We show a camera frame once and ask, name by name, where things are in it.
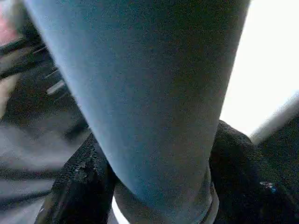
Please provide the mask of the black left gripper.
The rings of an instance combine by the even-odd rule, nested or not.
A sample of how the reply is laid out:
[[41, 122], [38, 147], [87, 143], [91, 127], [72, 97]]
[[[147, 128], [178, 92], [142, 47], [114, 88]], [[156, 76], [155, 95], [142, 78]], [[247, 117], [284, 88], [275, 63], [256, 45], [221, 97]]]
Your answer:
[[22, 59], [22, 77], [18, 83], [18, 102], [25, 110], [66, 108], [77, 110], [60, 70], [55, 65], [47, 46], [31, 22], [20, 29], [26, 43], [32, 47]]

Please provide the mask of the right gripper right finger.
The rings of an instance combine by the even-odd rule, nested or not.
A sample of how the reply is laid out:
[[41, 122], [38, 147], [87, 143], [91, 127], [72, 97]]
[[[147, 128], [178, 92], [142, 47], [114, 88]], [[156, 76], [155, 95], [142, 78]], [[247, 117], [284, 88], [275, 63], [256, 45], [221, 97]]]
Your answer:
[[243, 133], [220, 120], [209, 159], [216, 224], [297, 224], [299, 204]]

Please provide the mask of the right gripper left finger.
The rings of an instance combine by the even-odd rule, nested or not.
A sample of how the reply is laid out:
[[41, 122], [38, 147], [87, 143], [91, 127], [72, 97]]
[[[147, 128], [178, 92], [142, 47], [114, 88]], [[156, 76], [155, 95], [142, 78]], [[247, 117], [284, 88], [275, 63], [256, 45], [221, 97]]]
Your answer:
[[60, 170], [37, 224], [106, 224], [118, 178], [90, 134]]

